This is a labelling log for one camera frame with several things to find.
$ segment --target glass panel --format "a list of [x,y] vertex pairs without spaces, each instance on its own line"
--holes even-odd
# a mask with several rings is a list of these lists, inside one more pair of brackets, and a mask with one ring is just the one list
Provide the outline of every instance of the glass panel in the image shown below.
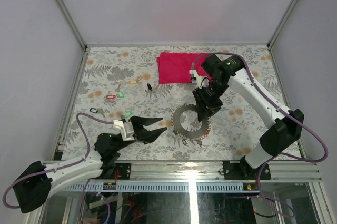
[[[188,193],[103,192],[110,202],[109,224],[216,224],[216,223],[281,223],[318,224],[305,184],[262,184],[266,196],[276,197],[292,208],[296,218],[277,215],[261,198],[237,198],[239,193],[196,193],[189,184]],[[62,192],[51,197],[47,211],[48,224],[77,223],[80,192]],[[73,198],[69,216],[64,220],[67,197]],[[291,211],[270,201],[284,214]],[[83,224],[101,224],[107,218],[107,205],[96,193],[86,193],[82,209]]]

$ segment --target gray wall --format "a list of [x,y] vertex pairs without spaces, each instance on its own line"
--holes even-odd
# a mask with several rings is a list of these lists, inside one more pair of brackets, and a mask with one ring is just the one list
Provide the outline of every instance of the gray wall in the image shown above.
[[64,0],[88,44],[267,43],[290,0]]
[[[0,0],[0,195],[50,158],[81,49],[54,0]],[[13,191],[8,201],[17,205]],[[22,223],[0,204],[0,223]]]
[[[273,49],[292,108],[328,145],[330,155],[320,164],[325,187],[337,206],[337,0],[301,0]],[[309,158],[323,150],[307,133],[303,143]]]

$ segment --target pink towel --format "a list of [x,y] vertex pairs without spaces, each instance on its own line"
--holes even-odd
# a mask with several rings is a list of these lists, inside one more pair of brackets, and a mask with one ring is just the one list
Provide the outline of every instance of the pink towel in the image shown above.
[[[160,53],[160,57],[157,58],[159,83],[191,83],[192,63],[201,54]],[[205,57],[195,63],[194,69],[199,75],[207,75],[201,68],[204,60]]]

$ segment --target green object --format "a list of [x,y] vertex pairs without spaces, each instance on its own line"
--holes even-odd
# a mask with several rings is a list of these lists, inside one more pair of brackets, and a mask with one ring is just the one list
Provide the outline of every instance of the green object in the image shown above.
[[117,95],[122,99],[124,97],[124,93],[121,91],[118,91]]
[[126,112],[126,113],[123,114],[122,118],[123,118],[123,119],[127,119],[127,118],[131,117],[132,114],[133,114],[132,111],[128,111],[128,112]]

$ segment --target gray leaf pattern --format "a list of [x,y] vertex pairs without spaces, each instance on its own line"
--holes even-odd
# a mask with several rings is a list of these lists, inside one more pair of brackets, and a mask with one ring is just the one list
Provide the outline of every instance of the gray leaf pattern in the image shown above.
[[[202,53],[231,52],[243,55],[253,75],[270,93],[283,102],[271,57],[265,46],[158,46],[158,47],[94,47],[88,61],[71,122],[65,136],[66,147],[62,159],[85,154],[85,139],[76,122],[76,113],[86,112],[96,118],[112,121],[124,113],[163,120],[149,129],[168,127],[154,143],[136,142],[120,151],[120,160],[238,160],[248,154],[259,142],[266,128],[251,106],[230,88],[221,97],[224,105],[210,118],[211,130],[201,141],[183,140],[173,133],[171,116],[175,108],[184,103],[195,104],[193,84],[158,84],[156,58],[161,52]],[[107,95],[116,95],[107,99]],[[89,112],[96,108],[97,114]],[[197,120],[182,122],[195,128]],[[81,118],[90,140],[96,141],[102,132],[117,133],[110,125]],[[299,148],[291,145],[285,152],[299,156]]]

